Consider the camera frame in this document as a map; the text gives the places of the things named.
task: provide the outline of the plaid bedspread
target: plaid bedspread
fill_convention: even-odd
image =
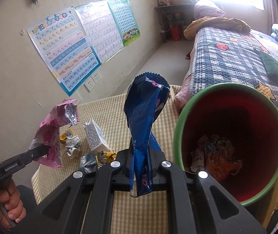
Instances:
[[[205,27],[199,30],[191,69],[189,96],[216,83],[241,83],[264,93],[278,107],[278,87],[270,82],[250,33]]]

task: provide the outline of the wall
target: wall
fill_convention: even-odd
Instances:
[[[175,4],[189,3],[189,0],[174,0]],[[268,11],[253,6],[222,3],[227,18],[238,18],[245,21],[252,29],[268,34]]]
[[[20,35],[21,30],[26,31],[36,21],[63,8],[96,0],[38,1],[39,6],[31,4],[30,0],[0,0],[1,161],[26,151],[41,120],[54,105],[68,98],[28,34]],[[141,69],[160,45],[157,18],[153,10],[156,0],[129,1],[141,37],[99,68],[102,80],[90,93],[83,85],[78,89],[81,103],[109,97],[128,74],[133,70],[136,74]],[[24,178],[23,172],[18,174],[18,178]]]

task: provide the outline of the chinese character poster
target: chinese character poster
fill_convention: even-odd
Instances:
[[[140,37],[139,27],[128,0],[107,0],[117,23],[124,46]]]
[[[106,0],[77,6],[75,12],[102,64],[124,47]]]
[[[101,65],[74,8],[44,18],[27,32],[68,96]]]

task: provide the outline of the yellow candy wrapper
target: yellow candy wrapper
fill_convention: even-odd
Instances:
[[[116,153],[109,151],[97,152],[97,160],[99,167],[103,166],[106,163],[111,163],[115,161]]]
[[[66,140],[68,138],[72,138],[74,135],[74,132],[72,130],[65,131],[62,135],[60,135],[60,143],[66,144]]]

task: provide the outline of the blue snack bag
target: blue snack bag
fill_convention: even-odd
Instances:
[[[169,97],[170,87],[160,75],[144,73],[137,76],[128,89],[124,105],[127,125],[132,135],[133,155],[130,168],[130,189],[133,197],[152,192],[151,159],[149,141],[155,150],[160,147],[151,133],[156,120]]]

